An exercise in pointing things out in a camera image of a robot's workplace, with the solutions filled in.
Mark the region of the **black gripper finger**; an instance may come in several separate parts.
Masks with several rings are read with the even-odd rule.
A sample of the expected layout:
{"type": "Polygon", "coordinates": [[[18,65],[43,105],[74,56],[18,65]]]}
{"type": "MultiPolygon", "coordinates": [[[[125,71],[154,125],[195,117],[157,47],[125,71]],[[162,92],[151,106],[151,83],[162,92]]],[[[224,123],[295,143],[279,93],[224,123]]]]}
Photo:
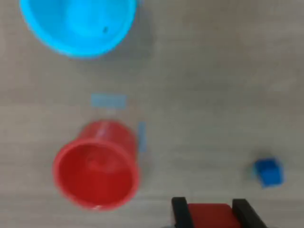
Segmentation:
{"type": "Polygon", "coordinates": [[[233,199],[232,212],[242,228],[267,228],[246,199],[233,199]]]}
{"type": "Polygon", "coordinates": [[[185,197],[173,197],[171,205],[175,220],[175,228],[194,228],[193,220],[185,197]]]}

